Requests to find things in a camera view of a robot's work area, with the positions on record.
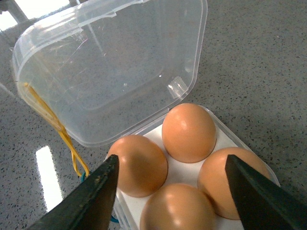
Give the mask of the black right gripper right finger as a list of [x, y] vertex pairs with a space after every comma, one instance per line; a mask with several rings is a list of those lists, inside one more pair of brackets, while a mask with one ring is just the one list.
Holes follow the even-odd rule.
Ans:
[[307, 206], [239, 157], [228, 155], [225, 172], [244, 229], [307, 228]]

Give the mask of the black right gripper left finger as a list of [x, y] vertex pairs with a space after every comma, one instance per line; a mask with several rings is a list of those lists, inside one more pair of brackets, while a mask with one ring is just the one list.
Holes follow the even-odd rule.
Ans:
[[118, 184], [118, 156], [108, 157], [30, 230], [107, 230]]

